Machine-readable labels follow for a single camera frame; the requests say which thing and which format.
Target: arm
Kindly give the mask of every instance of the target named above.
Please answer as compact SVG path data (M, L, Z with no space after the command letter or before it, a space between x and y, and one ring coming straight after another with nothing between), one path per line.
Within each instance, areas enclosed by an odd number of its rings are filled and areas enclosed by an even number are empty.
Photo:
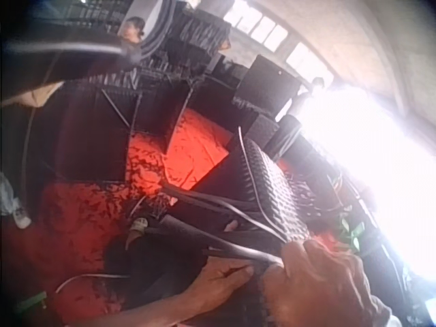
M209 258L197 279L182 294L71 327L173 326L219 307L252 275L253 267L246 261Z
M197 315L195 303L181 294L137 309L97 318L72 327L166 327Z

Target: ceiling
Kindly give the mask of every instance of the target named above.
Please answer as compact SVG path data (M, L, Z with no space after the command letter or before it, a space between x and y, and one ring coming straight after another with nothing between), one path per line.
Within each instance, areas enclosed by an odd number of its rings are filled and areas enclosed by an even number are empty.
M417 0L257 0L344 81L436 125L436 19Z

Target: window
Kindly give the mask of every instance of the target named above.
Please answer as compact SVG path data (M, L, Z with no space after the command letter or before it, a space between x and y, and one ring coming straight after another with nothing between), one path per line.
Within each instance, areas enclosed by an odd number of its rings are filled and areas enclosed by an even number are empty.
M326 92L301 113L305 137L371 190L374 218L406 265L436 281L436 156L360 89Z
M271 51L275 52L282 41L287 37L287 31L280 25L277 25L271 32L264 45Z
M186 0L186 2L188 2L193 9L196 9L202 0Z
M224 20L273 52L289 34L284 27L250 7L246 1L236 0Z
M261 18L262 14L259 11L254 8L249 8L236 27L242 32L248 34Z
M333 82L334 76L327 66L301 42L297 44L294 51L286 59L286 63L309 82L315 77L322 77L326 87Z
M259 25L254 29L251 37L259 43L264 43L268 35L275 27L275 22L268 17L263 17Z

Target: workshop floor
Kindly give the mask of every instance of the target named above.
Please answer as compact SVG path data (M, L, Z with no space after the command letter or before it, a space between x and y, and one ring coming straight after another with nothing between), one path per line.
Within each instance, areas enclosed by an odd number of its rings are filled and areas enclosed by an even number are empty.
M19 230L11 219L1 224L3 282L24 300L46 291L48 308L64 323L116 312L99 279L78 279L60 294L56 288L70 277L103 268L105 246L126 233L131 203L147 195L150 204L159 181L189 189L227 154L230 136L192 110L181 120L167 155L148 136L136 134L129 145L124 185L67 184L47 186L37 223Z

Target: wrist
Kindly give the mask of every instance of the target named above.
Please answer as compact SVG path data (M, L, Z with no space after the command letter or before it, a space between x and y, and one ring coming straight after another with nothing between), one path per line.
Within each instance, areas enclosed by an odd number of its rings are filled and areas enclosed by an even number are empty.
M196 297L189 292L176 295L174 297L173 307L175 313L180 317L181 322L203 313L202 305L196 300Z

